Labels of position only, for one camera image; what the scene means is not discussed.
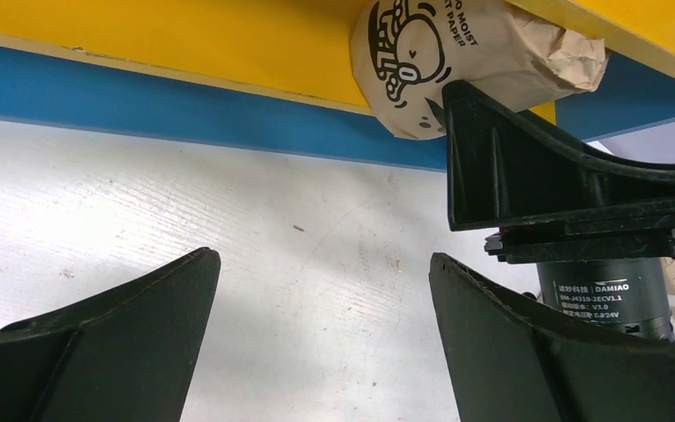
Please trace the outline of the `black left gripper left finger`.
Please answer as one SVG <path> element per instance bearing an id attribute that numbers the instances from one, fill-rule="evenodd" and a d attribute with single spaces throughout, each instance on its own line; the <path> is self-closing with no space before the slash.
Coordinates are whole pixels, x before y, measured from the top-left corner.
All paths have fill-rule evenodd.
<path id="1" fill-rule="evenodd" d="M 0 329 L 0 421 L 177 421 L 221 270 L 200 248 Z"/>

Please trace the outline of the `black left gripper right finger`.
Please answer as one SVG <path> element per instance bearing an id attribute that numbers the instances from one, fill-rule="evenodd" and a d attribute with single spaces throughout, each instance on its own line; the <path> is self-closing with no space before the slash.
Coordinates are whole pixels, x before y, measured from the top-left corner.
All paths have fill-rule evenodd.
<path id="1" fill-rule="evenodd" d="M 429 272 L 463 421 L 675 421 L 675 343 L 566 316 L 449 255 Z"/>

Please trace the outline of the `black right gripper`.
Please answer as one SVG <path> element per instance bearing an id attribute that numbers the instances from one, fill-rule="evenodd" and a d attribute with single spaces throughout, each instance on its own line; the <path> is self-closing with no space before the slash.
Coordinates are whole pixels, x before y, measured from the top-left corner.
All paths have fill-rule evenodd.
<path id="1" fill-rule="evenodd" d="M 534 264 L 550 308 L 672 341 L 661 260 L 675 258 L 675 164 L 607 154 L 465 81 L 442 98 L 450 228 L 502 228 L 484 249 Z"/>

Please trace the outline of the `brown cartoon paper roll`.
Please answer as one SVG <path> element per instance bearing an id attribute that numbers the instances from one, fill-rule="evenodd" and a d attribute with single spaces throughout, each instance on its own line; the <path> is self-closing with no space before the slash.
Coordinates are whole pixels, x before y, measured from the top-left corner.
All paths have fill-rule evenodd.
<path id="1" fill-rule="evenodd" d="M 603 40 L 503 1 L 372 1 L 350 41 L 352 73 L 379 122 L 424 141 L 445 131 L 442 89 L 464 80 L 520 112 L 598 89 Z"/>

